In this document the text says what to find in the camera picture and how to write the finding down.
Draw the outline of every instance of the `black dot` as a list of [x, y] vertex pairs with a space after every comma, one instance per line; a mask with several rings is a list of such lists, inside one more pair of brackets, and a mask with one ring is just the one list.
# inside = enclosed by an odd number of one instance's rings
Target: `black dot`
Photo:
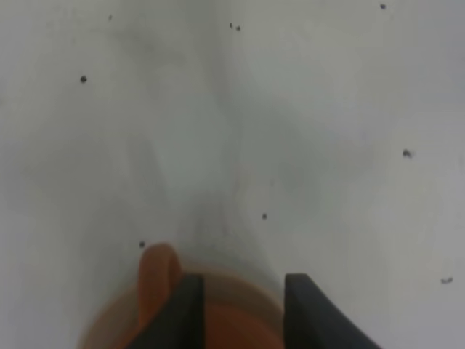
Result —
[[409, 159], [413, 157], [412, 152], [409, 151], [408, 149], [404, 149], [404, 151], [402, 152], [402, 156], [404, 158], [409, 158]]

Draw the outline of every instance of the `white surface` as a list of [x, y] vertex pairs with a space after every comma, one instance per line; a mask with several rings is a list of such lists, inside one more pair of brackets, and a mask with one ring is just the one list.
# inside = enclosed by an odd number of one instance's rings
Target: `white surface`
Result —
[[1, 346], [75, 348], [144, 240], [462, 348], [465, 2], [386, 5], [4, 0]]

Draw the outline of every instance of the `dark speck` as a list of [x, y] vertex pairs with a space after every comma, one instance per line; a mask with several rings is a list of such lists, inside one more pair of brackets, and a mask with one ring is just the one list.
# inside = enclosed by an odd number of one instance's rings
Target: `dark speck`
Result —
[[402, 156], [404, 158], [409, 158], [409, 159], [413, 158], [412, 152], [409, 151], [408, 149], [404, 149], [404, 151], [402, 152]]
[[441, 278], [441, 284], [443, 284], [443, 285], [450, 284], [452, 281], [453, 281], [452, 277], [450, 277], [450, 278]]

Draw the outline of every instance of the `orange plastic part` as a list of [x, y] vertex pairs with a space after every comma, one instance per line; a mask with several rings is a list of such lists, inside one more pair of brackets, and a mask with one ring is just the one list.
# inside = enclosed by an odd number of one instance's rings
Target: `orange plastic part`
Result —
[[[148, 248], [139, 265], [139, 323], [114, 346], [124, 349], [157, 314], [179, 283], [182, 269], [168, 244]], [[283, 341], [262, 320], [244, 309], [205, 301], [206, 349], [283, 349]]]

